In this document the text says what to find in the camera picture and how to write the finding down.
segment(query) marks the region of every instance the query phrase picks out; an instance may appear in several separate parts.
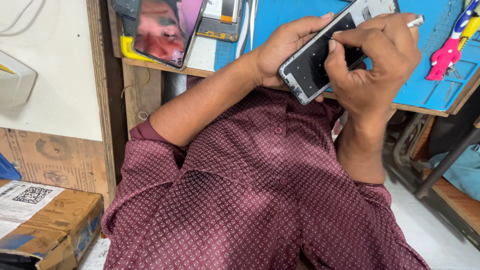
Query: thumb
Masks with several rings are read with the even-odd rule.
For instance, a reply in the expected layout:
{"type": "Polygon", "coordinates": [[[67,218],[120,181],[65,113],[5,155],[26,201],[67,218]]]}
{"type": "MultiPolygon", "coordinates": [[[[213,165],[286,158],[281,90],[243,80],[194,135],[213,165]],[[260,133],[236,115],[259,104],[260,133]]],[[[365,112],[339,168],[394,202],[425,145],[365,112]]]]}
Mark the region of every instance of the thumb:
{"type": "Polygon", "coordinates": [[[345,48],[333,39],[328,41],[328,57],[325,60],[325,70],[332,86],[345,85],[351,76],[345,60],[345,48]]]}

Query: blue cloth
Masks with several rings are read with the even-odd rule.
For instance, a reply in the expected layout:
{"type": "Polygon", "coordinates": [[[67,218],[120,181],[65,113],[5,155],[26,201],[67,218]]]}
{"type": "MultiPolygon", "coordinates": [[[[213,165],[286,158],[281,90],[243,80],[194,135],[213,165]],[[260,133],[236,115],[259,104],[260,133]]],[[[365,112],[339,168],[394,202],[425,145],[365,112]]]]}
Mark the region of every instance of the blue cloth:
{"type": "MultiPolygon", "coordinates": [[[[430,159],[436,167],[448,153],[438,154],[430,159]]],[[[480,201],[480,145],[471,145],[445,172],[444,178],[461,192],[480,201]]]]}

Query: smartphone frame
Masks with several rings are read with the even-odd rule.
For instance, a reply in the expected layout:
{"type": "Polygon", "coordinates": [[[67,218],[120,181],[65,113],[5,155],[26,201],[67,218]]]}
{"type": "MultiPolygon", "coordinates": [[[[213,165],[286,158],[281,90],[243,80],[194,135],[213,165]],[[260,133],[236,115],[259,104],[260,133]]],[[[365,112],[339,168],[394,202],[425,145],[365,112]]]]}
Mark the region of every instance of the smartphone frame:
{"type": "MultiPolygon", "coordinates": [[[[281,66],[280,68],[278,69],[278,72],[280,73],[280,76],[282,77],[282,79],[284,80],[285,84],[288,86],[288,88],[290,89],[290,91],[297,97],[297,99],[299,100],[299,102],[302,104],[302,105],[307,105],[309,104],[311,101],[313,101],[315,98],[317,98],[321,93],[323,93],[325,90],[327,90],[327,88],[330,87],[331,83],[329,82],[328,84],[326,84],[324,87],[322,87],[321,89],[319,89],[315,94],[313,94],[311,97],[307,97],[307,95],[305,94],[305,92],[302,90],[302,88],[300,87],[300,85],[298,84],[297,80],[294,78],[294,76],[292,74],[285,74],[285,68],[291,64],[295,59],[297,59],[298,57],[300,57],[303,52],[309,48],[313,43],[315,43],[316,40],[318,40],[321,36],[323,36],[330,28],[332,28],[336,23],[338,23],[348,12],[352,13],[352,11],[355,12],[355,14],[361,14],[362,12],[362,9],[364,8],[358,8],[358,9],[355,9],[353,10],[353,8],[355,8],[357,2],[360,2],[360,1],[365,1],[365,0],[354,0],[353,2],[351,2],[344,10],[342,10],[338,15],[335,16],[335,18],[327,25],[325,26],[325,28],[323,28],[318,34],[316,34],[307,44],[305,44],[300,50],[298,50],[296,53],[294,53],[291,57],[289,57],[281,66]]],[[[395,10],[391,13],[397,13],[397,12],[400,12],[400,7],[398,6],[398,0],[392,0],[394,2],[394,5],[395,5],[395,10]]],[[[357,66],[360,62],[362,62],[363,60],[365,60],[367,58],[366,55],[364,55],[363,57],[361,57],[360,59],[358,59],[356,62],[354,62],[352,65],[350,65],[348,67],[349,70],[353,69],[355,66],[357,66]]]]}
{"type": "Polygon", "coordinates": [[[195,23],[195,27],[193,28],[193,31],[192,31],[192,38],[188,41],[188,44],[187,44],[187,47],[186,47],[187,49],[184,52],[182,66],[178,67],[178,66],[172,64],[171,62],[168,62],[166,60],[160,59],[158,57],[155,57],[153,55],[150,55],[148,53],[145,53],[143,51],[135,49],[135,39],[137,37],[138,24],[140,23],[140,13],[142,12],[142,4],[143,4],[143,0],[139,0],[138,15],[137,15],[137,20],[136,20],[137,22],[135,24],[135,31],[133,33],[133,41],[132,41],[133,52],[135,52],[136,54],[139,54],[141,56],[144,56],[144,57],[146,57],[150,60],[158,62],[160,64],[164,64],[164,65],[166,65],[166,66],[168,66],[168,67],[170,67],[170,68],[172,68],[176,71],[183,71],[187,67],[187,60],[190,56],[190,52],[191,52],[191,49],[192,49],[192,46],[193,46],[193,42],[195,41],[195,38],[197,36],[198,26],[200,25],[200,22],[202,20],[202,14],[204,13],[206,3],[207,3],[207,0],[202,0],[202,7],[200,8],[200,12],[198,13],[197,22],[195,23]]]}

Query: barcode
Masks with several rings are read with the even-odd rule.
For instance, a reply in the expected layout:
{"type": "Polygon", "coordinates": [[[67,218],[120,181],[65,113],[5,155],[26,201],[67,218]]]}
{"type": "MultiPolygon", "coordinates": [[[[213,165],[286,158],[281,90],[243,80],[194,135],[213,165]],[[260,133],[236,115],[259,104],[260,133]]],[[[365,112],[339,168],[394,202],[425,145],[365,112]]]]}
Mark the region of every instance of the barcode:
{"type": "Polygon", "coordinates": [[[55,221],[53,224],[58,225],[58,226],[62,226],[62,227],[67,227],[68,225],[70,225],[70,223],[65,222],[65,221],[55,221]]]}
{"type": "Polygon", "coordinates": [[[7,188],[7,190],[5,190],[4,192],[0,193],[0,197],[2,197],[3,195],[6,195],[7,193],[9,193],[10,191],[12,191],[12,190],[15,189],[16,187],[18,187],[18,185],[14,185],[14,186],[12,186],[12,187],[7,188]]]}

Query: smartphone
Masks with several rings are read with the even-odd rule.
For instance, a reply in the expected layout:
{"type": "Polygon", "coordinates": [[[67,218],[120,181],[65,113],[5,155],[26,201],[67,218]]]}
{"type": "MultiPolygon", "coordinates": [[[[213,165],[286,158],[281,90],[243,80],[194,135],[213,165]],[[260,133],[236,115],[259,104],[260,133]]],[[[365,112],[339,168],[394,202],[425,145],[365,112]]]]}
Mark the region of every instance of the smartphone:
{"type": "Polygon", "coordinates": [[[182,71],[205,3],[206,0],[141,0],[133,51],[182,71]]]}
{"type": "MultiPolygon", "coordinates": [[[[330,87],[324,63],[328,56],[328,41],[334,32],[354,29],[377,15],[394,12],[400,12],[397,0],[355,0],[288,58],[278,71],[299,102],[307,105],[330,87]]],[[[345,46],[345,58],[352,70],[366,55],[360,48],[345,46]]]]}

